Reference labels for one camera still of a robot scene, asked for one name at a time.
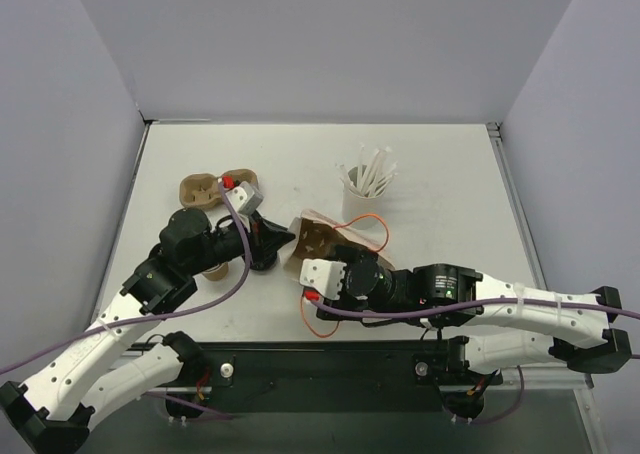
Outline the stack of brown paper cups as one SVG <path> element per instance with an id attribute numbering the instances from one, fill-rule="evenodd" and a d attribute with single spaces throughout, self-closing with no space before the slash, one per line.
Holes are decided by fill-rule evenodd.
<path id="1" fill-rule="evenodd" d="M 205 279 L 210 282 L 218 282 L 227 277 L 229 273 L 229 265 L 227 263 L 220 264 L 214 268 L 206 270 L 202 273 Z"/>

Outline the paper takeout bag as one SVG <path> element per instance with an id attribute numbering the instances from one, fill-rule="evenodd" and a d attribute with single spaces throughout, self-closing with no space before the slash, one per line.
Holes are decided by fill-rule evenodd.
<path id="1" fill-rule="evenodd" d="M 357 227 L 364 221 L 379 224 L 384 232 L 384 240 L 374 241 L 361 234 Z M 315 210 L 304 209 L 294 219 L 290 230 L 296 235 L 296 242 L 293 247 L 286 249 L 282 263 L 285 273 L 296 281 L 308 272 L 303 267 L 307 259 L 325 259 L 338 246 L 371 251 L 379 255 L 384 266 L 393 267 L 386 251 L 391 231 L 386 221 L 377 214 L 366 213 L 346 222 L 338 222 Z"/>

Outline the brown cardboard cup carrier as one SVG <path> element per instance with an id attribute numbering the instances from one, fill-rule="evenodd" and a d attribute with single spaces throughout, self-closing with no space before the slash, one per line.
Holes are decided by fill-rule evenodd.
<path id="1" fill-rule="evenodd" d="M 258 187 L 257 174 L 251 169 L 233 169 L 225 171 L 221 177 L 229 176 L 233 181 L 247 181 Z M 211 210 L 222 203 L 217 184 L 219 176 L 211 173 L 191 174 L 185 177 L 179 186 L 179 201 L 184 208 Z"/>

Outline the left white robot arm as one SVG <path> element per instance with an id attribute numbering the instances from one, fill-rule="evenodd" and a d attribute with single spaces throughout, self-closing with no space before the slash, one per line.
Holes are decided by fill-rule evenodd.
<path id="1" fill-rule="evenodd" d="M 9 423 L 35 453 L 75 453 L 104 418 L 146 391 L 175 380 L 195 383 L 207 365 L 182 331 L 164 335 L 134 361 L 113 364 L 196 292 L 195 275 L 238 257 L 246 270 L 268 270 L 294 238 L 259 213 L 246 221 L 230 214 L 213 225 L 198 209 L 176 211 L 83 338 L 25 381 L 2 385 Z"/>

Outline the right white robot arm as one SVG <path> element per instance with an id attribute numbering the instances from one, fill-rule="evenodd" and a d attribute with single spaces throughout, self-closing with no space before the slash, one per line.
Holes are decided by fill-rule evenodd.
<path id="1" fill-rule="evenodd" d="M 339 246 L 327 259 L 304 260 L 304 297 L 336 320 L 375 319 L 438 332 L 495 327 L 468 333 L 463 347 L 443 358 L 446 375 L 464 382 L 503 368 L 561 362 L 584 374 L 619 371 L 633 357 L 617 289 L 564 294 L 509 283 L 457 265 L 436 263 L 392 270 L 372 252 Z"/>

